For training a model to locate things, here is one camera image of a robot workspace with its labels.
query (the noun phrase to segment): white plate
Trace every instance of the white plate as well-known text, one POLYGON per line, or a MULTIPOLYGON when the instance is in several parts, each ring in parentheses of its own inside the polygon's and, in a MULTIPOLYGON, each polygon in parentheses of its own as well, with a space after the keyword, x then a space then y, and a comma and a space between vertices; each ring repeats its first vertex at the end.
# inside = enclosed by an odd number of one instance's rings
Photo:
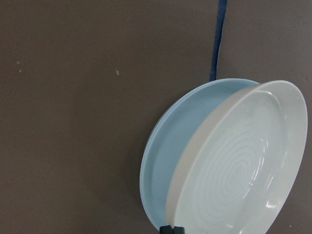
POLYGON ((169 187, 167 224, 187 234, 264 234, 292 188, 306 136, 307 108, 293 84, 233 94, 187 144, 169 187))

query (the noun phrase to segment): plate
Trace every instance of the plate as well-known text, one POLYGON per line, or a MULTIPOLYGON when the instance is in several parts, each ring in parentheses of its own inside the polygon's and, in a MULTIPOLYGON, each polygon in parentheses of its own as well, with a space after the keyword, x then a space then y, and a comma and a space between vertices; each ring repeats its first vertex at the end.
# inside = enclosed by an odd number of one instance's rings
POLYGON ((272 81, 221 103, 189 140, 169 187, 166 224, 187 234, 264 234, 296 178, 307 136, 299 89, 272 81))
POLYGON ((140 170, 143 207, 156 229, 166 223, 171 178, 196 129, 229 96, 256 84, 247 79, 220 79, 203 84, 179 99, 158 121, 147 142, 140 170))

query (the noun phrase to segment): brown surface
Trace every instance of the brown surface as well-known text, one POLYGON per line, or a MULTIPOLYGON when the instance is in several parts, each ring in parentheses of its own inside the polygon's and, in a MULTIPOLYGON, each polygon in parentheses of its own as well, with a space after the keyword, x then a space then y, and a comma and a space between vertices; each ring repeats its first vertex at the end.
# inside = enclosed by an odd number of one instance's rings
MULTIPOLYGON (((290 80, 310 110, 308 3, 230 4, 219 77, 290 80)), ((144 145, 162 113, 208 80, 216 1, 0 9, 0 233, 156 234, 138 190, 144 145)), ((270 234, 312 233, 309 141, 270 234)))

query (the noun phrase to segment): concentric ring pattern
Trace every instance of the concentric ring pattern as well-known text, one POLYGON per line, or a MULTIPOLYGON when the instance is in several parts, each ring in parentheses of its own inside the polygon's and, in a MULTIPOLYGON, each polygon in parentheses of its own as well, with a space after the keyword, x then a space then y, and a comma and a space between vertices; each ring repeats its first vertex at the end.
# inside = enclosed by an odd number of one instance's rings
POLYGON ((178 203, 175 225, 187 224, 189 233, 240 233, 244 224, 239 217, 246 214, 246 206, 265 206, 263 188, 270 186, 273 168, 281 163, 272 156, 284 154, 283 129, 271 95, 256 93, 238 105, 199 153, 178 203), (277 145, 271 146, 273 138, 277 145))

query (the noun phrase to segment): blue line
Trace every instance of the blue line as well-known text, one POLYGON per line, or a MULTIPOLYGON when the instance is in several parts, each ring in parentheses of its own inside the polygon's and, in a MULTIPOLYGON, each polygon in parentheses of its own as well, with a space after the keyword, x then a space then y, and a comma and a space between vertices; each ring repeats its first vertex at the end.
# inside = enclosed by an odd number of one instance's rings
POLYGON ((211 71, 210 71, 210 81, 216 80, 216 69, 218 66, 218 56, 219 56, 220 43, 221 43, 221 38, 222 38, 222 30, 223 30, 226 6, 227 6, 227 0, 219 0, 218 17, 216 21, 215 38, 214 38, 213 59, 212 59, 211 71))

